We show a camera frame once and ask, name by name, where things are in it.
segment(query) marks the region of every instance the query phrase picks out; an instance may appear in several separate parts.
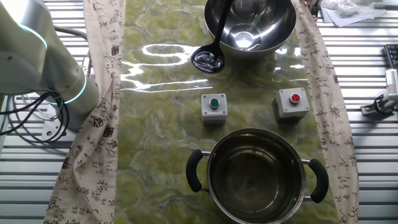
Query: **glossy table top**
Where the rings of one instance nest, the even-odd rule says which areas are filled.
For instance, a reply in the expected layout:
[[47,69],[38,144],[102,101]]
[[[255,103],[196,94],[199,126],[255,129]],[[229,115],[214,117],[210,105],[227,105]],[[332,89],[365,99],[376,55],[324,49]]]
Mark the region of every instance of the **glossy table top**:
[[[221,73],[199,72],[190,55],[211,42],[204,4],[137,1],[126,6],[116,223],[231,223],[210,194],[190,190],[185,165],[193,149],[210,151],[237,129],[273,131],[302,159],[323,161],[312,111],[299,124],[279,125],[272,110],[279,89],[307,86],[295,35],[255,63],[227,57]],[[202,125],[200,97],[212,93],[226,94],[228,118],[223,126]],[[198,166],[204,186],[206,163],[204,158]],[[316,179],[308,167],[305,170],[309,195]],[[331,191],[321,204],[304,202],[288,221],[309,222],[338,222]]]

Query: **black pot handle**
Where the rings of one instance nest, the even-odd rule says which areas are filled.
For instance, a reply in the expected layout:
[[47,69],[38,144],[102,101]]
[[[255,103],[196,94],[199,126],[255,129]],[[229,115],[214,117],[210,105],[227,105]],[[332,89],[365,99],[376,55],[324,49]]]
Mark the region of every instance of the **black pot handle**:
[[196,193],[201,190],[201,183],[197,175],[197,167],[199,161],[203,158],[201,150],[196,149],[188,159],[185,175],[191,189]]
[[318,159],[312,159],[308,162],[308,166],[315,173],[317,177],[317,186],[311,194],[311,199],[315,203],[320,203],[328,193],[329,189],[329,176],[324,166]]

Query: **stainless steel bowl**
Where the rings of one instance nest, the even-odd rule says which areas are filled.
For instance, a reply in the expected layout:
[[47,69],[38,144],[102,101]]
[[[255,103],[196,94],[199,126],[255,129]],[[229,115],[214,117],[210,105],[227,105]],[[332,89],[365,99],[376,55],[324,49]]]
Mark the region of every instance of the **stainless steel bowl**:
[[[208,0],[205,22],[212,39],[223,0]],[[290,0],[235,0],[221,37],[221,49],[237,58],[260,58],[281,47],[292,34],[296,11]]]

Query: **stainless steel pot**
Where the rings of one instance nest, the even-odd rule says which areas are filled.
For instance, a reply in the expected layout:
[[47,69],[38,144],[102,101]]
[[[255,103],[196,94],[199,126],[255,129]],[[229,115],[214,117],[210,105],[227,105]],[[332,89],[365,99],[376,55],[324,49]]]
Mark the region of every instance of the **stainless steel pot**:
[[[209,156],[208,189],[197,177],[197,165],[203,156]],[[303,165],[308,165],[317,177],[310,197],[304,197]],[[256,128],[229,133],[211,152],[195,150],[186,168],[191,189],[209,192],[219,208],[238,223],[282,223],[303,200],[320,203],[329,187],[326,169],[318,160],[301,160],[284,138]]]
[[[207,0],[205,22],[214,39],[224,0]],[[275,52],[294,31],[296,11],[290,0],[235,0],[228,14],[220,47],[241,59]]]

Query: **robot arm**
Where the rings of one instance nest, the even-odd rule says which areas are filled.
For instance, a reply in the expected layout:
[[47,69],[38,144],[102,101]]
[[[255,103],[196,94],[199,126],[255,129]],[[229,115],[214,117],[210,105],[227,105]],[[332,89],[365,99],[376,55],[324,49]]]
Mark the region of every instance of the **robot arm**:
[[96,85],[58,38],[41,0],[0,0],[0,80],[4,95],[60,92],[72,131],[80,128],[99,98]]

